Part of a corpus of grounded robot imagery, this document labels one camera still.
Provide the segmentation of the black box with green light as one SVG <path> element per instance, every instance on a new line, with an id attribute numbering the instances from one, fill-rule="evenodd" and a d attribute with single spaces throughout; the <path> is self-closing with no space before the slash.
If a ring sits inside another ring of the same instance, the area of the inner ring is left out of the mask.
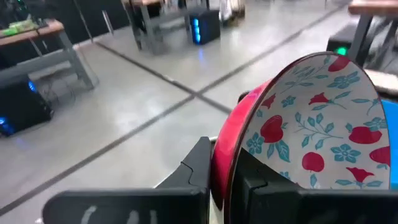
<path id="1" fill-rule="evenodd" d="M 348 55 L 348 50 L 354 40 L 357 26 L 355 24 L 348 24 L 344 26 L 337 33 L 333 34 L 329 39 L 326 50 L 336 54 Z"/>

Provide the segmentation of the grey metal table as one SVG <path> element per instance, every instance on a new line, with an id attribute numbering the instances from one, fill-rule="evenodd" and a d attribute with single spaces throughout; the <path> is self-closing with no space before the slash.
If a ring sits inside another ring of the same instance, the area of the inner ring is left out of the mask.
<path id="1" fill-rule="evenodd" d="M 191 0 L 121 0 L 131 23 L 137 48 L 146 46 L 151 53 L 161 53 L 164 36 L 185 29 L 190 32 L 189 15 L 197 6 Z"/>

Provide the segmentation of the red floral mini bowl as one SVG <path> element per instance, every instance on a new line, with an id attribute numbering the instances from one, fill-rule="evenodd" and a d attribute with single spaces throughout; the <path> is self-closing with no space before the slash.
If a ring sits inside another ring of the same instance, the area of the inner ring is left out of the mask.
<path id="1" fill-rule="evenodd" d="M 387 190 L 389 128 L 368 74 L 347 56 L 309 54 L 251 90 L 215 143 L 211 191 L 232 224 L 233 185 L 247 154 L 279 180 L 305 189 Z"/>

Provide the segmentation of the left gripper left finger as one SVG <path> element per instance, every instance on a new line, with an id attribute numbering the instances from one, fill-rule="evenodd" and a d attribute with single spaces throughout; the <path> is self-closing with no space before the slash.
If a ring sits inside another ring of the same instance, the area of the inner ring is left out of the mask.
<path id="1" fill-rule="evenodd" d="M 201 137 L 157 187 L 69 190 L 49 199 L 44 224 L 209 224 L 212 143 Z"/>

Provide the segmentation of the green object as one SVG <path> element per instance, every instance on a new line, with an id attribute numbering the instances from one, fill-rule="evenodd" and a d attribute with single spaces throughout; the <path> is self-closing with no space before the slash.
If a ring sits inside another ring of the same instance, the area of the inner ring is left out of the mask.
<path id="1" fill-rule="evenodd" d="M 29 21 L 14 22 L 9 24 L 7 29 L 0 30 L 0 37 L 15 35 L 29 30 L 31 23 Z"/>

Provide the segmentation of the black computer with blue light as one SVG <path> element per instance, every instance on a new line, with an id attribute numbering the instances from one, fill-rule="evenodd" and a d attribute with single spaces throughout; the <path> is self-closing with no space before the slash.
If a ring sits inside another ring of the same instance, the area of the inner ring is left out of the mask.
<path id="1" fill-rule="evenodd" d="M 0 135 L 12 136 L 51 120 L 52 116 L 53 109 L 30 78 L 17 77 L 0 83 Z"/>
<path id="2" fill-rule="evenodd" d="M 192 42 L 205 45 L 220 38 L 219 10 L 205 10 L 189 15 Z"/>

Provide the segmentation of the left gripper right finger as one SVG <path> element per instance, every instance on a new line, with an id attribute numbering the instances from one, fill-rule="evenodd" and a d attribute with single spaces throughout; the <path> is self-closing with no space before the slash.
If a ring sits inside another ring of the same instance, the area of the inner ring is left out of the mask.
<path id="1" fill-rule="evenodd" d="M 398 191 L 304 189 L 241 150 L 229 224 L 398 224 Z"/>

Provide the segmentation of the wooden table with grey legs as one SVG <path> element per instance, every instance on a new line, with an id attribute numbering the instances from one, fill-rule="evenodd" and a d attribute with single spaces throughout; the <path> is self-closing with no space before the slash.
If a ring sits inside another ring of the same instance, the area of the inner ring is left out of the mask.
<path id="1" fill-rule="evenodd" d="M 73 44 L 65 32 L 63 24 L 57 20 L 47 20 L 46 23 L 47 27 L 2 37 L 0 38 L 0 46 L 55 34 L 60 46 L 62 47 L 62 51 L 57 51 L 45 56 L 39 56 L 13 67 L 0 70 L 0 83 L 4 83 L 10 78 L 28 75 L 68 61 L 70 63 L 70 68 L 77 74 L 78 78 L 83 81 L 89 90 L 92 90 L 95 87 L 93 81 L 87 74 L 76 50 L 73 48 Z"/>

